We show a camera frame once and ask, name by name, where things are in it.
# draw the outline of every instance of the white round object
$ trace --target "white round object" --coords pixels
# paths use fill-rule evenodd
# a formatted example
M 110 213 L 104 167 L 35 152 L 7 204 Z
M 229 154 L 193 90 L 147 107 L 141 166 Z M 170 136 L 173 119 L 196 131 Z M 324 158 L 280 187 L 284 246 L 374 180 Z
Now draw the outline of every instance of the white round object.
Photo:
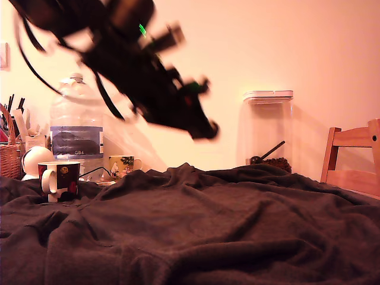
M 22 165 L 26 174 L 39 177 L 38 164 L 40 162 L 53 162 L 54 155 L 46 147 L 32 147 L 22 159 Z

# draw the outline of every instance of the container lid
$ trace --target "container lid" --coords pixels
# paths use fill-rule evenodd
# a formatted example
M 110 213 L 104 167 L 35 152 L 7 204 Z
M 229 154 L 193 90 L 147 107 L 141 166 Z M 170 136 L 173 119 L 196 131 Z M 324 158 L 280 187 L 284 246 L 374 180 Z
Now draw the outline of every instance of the container lid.
M 284 103 L 293 99 L 292 90 L 249 91 L 243 95 L 244 102 L 253 104 Z

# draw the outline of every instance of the cream wall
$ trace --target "cream wall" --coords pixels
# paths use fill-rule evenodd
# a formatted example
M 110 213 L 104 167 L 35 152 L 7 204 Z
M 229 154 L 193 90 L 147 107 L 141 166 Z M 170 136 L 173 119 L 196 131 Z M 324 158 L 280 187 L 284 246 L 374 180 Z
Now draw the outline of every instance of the cream wall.
M 193 142 L 183 133 L 148 126 L 142 119 L 123 125 L 105 116 L 106 154 L 134 153 L 145 168 L 165 170 L 184 162 L 200 169 L 223 169 L 244 164 L 242 96 L 249 90 L 294 91 L 293 161 L 295 172 L 318 180 L 328 128 L 355 128 L 379 116 L 380 1 L 378 0 L 156 0 L 154 34 L 178 20 L 186 45 L 162 54 L 183 77 L 206 75 L 211 92 L 202 98 L 206 114 L 220 124 L 212 142 Z M 21 96 L 35 123 L 49 122 L 50 92 L 28 70 L 13 35 L 13 8 L 1 1 L 1 40 L 11 46 L 11 70 L 1 72 L 1 102 L 11 93 Z M 36 33 L 44 46 L 52 38 Z M 85 39 L 71 39 L 80 45 Z M 33 50 L 25 34 L 26 52 L 36 69 L 55 84 L 81 70 L 75 56 L 55 50 L 45 57 Z M 118 106 L 126 106 L 123 100 Z M 247 129 L 254 136 L 254 129 Z M 371 170 L 371 154 L 344 150 L 342 168 Z

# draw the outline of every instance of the water bottle label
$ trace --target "water bottle label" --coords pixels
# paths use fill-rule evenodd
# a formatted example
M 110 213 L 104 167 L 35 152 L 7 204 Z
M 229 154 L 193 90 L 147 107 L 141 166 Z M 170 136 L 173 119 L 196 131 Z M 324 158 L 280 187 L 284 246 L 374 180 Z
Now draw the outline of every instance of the water bottle label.
M 50 137 L 56 159 L 103 158 L 103 128 L 100 126 L 52 126 Z

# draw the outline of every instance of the small mug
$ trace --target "small mug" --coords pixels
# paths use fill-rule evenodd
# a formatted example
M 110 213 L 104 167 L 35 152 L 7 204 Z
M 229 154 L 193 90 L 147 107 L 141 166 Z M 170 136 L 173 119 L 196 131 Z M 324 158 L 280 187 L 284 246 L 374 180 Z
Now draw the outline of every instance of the small mug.
M 123 178 L 133 170 L 143 168 L 141 159 L 135 159 L 134 156 L 109 156 L 108 161 L 111 178 L 115 180 Z
M 38 172 L 42 191 L 49 202 L 70 201 L 77 196 L 80 162 L 40 162 Z

